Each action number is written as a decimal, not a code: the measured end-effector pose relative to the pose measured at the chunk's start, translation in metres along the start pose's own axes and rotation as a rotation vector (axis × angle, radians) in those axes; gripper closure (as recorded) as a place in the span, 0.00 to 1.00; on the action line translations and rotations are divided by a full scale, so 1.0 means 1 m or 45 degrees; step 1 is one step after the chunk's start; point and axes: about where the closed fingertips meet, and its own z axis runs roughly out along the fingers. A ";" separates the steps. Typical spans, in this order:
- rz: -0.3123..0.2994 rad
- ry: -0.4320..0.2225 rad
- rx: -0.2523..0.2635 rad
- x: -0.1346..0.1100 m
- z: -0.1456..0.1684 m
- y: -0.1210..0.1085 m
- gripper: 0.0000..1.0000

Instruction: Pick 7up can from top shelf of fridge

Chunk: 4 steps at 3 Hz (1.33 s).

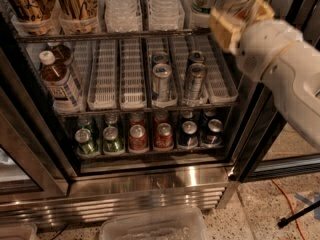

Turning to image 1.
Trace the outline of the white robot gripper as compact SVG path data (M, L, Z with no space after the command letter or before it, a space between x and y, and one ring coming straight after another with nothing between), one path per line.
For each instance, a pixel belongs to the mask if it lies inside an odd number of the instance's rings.
M217 44L225 53L235 55L238 69L255 82L282 51L303 40L302 33L286 21L269 20L274 15L265 0L254 1L247 19L253 25L247 28L243 20L216 8L210 12L209 27Z

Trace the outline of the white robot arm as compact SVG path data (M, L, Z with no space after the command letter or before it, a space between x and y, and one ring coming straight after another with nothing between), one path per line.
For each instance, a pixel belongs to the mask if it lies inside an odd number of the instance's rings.
M255 0L245 19L214 7L209 27L220 48L235 56L238 69L264 84L284 119L320 149L320 52L302 32L276 19L264 0Z

